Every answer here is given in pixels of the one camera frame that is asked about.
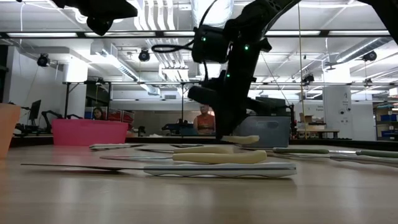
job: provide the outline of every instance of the person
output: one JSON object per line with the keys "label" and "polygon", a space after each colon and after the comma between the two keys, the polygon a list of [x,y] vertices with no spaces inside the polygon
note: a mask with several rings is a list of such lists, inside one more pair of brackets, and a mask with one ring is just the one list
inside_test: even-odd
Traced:
{"label": "person", "polygon": [[195,120],[193,120],[193,127],[198,134],[213,134],[216,131],[216,121],[215,117],[209,114],[209,106],[200,105],[200,113],[201,115],[198,115]]}
{"label": "person", "polygon": [[93,110],[94,119],[96,120],[104,120],[102,109],[99,107],[94,108]]}

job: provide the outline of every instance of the gray box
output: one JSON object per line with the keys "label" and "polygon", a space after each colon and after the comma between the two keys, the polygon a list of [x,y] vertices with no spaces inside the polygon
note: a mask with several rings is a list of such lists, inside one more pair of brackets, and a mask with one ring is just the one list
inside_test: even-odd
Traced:
{"label": "gray box", "polygon": [[260,140],[258,142],[242,145],[242,147],[288,147],[290,137],[290,117],[249,116],[235,129],[234,135],[260,136]]}

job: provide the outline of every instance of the wooden table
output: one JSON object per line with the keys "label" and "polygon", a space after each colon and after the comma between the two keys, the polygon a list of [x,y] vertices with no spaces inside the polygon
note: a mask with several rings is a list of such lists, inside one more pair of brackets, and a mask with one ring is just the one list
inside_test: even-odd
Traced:
{"label": "wooden table", "polygon": [[[298,129],[297,132],[305,132],[304,129]],[[324,129],[324,130],[314,130],[314,129],[308,129],[307,130],[308,133],[318,133],[318,137],[320,139],[323,139],[323,134],[324,133],[333,133],[333,139],[338,139],[338,133],[340,132],[340,130],[334,130],[334,129]]]}
{"label": "wooden table", "polygon": [[385,224],[398,220],[398,169],[391,167],[270,157],[269,161],[296,163],[298,174],[283,179],[221,179],[19,165],[22,162],[126,167],[148,164],[98,158],[133,153],[166,156],[133,149],[106,152],[90,152],[85,147],[11,149],[7,161],[0,163],[0,223]]}

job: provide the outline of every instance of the ceiling camera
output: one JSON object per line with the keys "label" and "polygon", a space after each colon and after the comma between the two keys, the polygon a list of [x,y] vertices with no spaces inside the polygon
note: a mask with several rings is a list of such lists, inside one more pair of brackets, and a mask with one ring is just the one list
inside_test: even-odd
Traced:
{"label": "ceiling camera", "polygon": [[39,59],[37,59],[37,65],[40,67],[48,67],[50,65],[49,55],[40,54]]}
{"label": "ceiling camera", "polygon": [[149,51],[148,49],[141,49],[141,53],[138,55],[138,59],[141,62],[147,62],[150,59]]}

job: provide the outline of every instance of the pink basket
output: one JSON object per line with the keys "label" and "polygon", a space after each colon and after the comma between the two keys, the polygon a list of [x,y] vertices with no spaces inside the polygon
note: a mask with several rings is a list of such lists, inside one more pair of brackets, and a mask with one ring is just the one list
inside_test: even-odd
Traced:
{"label": "pink basket", "polygon": [[126,141],[127,123],[89,119],[54,119],[52,131],[56,146],[122,144]]}

